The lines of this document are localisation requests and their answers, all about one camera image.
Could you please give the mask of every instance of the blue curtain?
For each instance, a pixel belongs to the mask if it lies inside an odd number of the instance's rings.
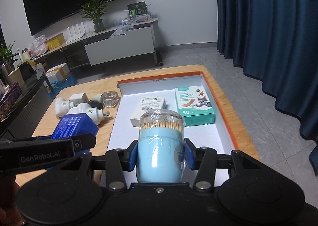
[[[318,0],[217,0],[217,49],[318,136]],[[311,154],[318,167],[318,147]]]

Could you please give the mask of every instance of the cardboard box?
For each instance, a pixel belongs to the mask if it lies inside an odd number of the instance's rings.
[[[67,64],[60,64],[57,66],[52,67],[46,72],[47,78],[49,79],[50,83],[55,81],[64,81],[70,74],[70,69],[68,68]]]
[[[214,123],[214,109],[202,85],[175,88],[175,99],[186,126]]]
[[[130,117],[131,124],[139,127],[139,119],[144,113],[150,109],[164,109],[165,106],[165,97],[143,96]]]
[[[65,42],[65,39],[64,39],[63,33],[60,33],[60,34],[50,38],[49,40],[47,40],[47,47],[49,48],[49,50],[52,50],[54,48],[59,47],[64,42]]]

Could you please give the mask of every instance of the transparent lid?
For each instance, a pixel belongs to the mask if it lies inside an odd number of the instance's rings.
[[[140,130],[165,127],[178,130],[183,134],[185,121],[182,115],[168,109],[151,109],[140,118]]]

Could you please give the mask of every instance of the tv stand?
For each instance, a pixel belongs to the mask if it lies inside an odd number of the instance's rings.
[[[134,30],[110,38],[116,27],[98,33],[87,33],[83,37],[65,42],[35,59],[36,63],[46,62],[48,68],[67,63],[75,69],[95,65],[128,56],[153,53],[156,65],[163,65],[158,47],[160,36],[158,19],[133,24]]]

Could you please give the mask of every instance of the purple box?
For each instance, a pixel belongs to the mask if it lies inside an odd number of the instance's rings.
[[[10,85],[8,93],[0,101],[0,121],[4,120],[5,116],[13,107],[21,94],[22,90],[17,82]]]

